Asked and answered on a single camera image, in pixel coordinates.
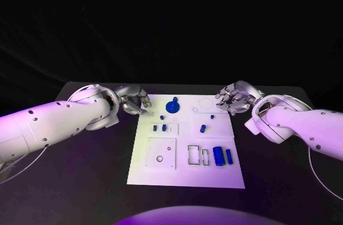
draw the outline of robotic hand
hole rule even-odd
[[[0,117],[0,164],[74,137],[84,129],[97,130],[120,122],[120,104],[130,114],[151,107],[138,85],[114,91],[99,85],[79,88],[68,101],[56,101]]]
[[[288,95],[265,95],[248,82],[238,81],[218,93],[216,107],[233,116],[252,107],[252,118],[245,123],[274,143],[297,135],[317,152],[343,160],[343,113],[313,110]]]

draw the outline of table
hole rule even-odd
[[[56,99],[66,100],[79,87],[92,83],[69,82]],[[125,84],[101,85],[114,89]],[[223,87],[141,86],[150,94],[200,95],[213,95]],[[311,105],[298,87],[258,89],[267,94],[288,94]],[[249,117],[249,113],[232,117],[245,189],[127,185],[138,116],[120,110],[117,125],[84,131],[49,147],[27,171],[0,186],[0,223],[112,224],[137,213],[180,205],[235,209],[293,225],[339,223],[343,201],[314,178],[304,142],[291,137],[282,144],[274,144],[261,134],[252,135],[244,126]],[[22,160],[12,174],[39,153]],[[319,175],[326,174],[321,163],[343,168],[340,161],[319,153],[313,153],[313,163]]]

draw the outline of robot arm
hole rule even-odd
[[[56,144],[84,129],[97,130],[118,123],[123,104],[130,114],[147,111],[151,106],[146,91],[138,85],[114,91],[99,85],[82,87],[68,101],[56,101],[0,117],[0,164],[22,155]]]
[[[255,135],[261,133],[278,144],[297,135],[313,150],[343,160],[343,113],[313,110],[288,95],[265,96],[245,81],[228,85],[216,99],[222,96],[216,106],[232,115],[254,107],[245,126]]]

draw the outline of circular hole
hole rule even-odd
[[[157,160],[159,162],[161,162],[161,161],[163,161],[163,157],[161,157],[161,156],[157,156],[156,160]]]

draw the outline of black curtain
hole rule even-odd
[[[0,113],[69,81],[304,88],[340,110],[340,5],[319,0],[0,0]]]

